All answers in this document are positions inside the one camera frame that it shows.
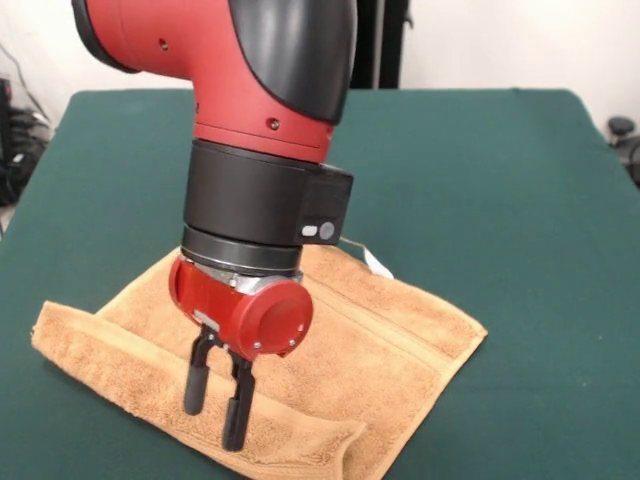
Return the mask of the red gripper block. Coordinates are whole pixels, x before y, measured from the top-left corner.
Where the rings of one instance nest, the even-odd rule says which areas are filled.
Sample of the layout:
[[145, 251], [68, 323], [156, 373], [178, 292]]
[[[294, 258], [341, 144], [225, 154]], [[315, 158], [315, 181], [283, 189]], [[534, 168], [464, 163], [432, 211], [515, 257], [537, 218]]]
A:
[[236, 382], [229, 399], [223, 449], [244, 447], [255, 390], [253, 363], [259, 355], [288, 355], [306, 336], [313, 303], [301, 275], [251, 277], [199, 265], [178, 256], [170, 269], [169, 291], [175, 305], [205, 325], [193, 341], [184, 393], [188, 415], [202, 412], [209, 378], [208, 355], [219, 345], [232, 351]]

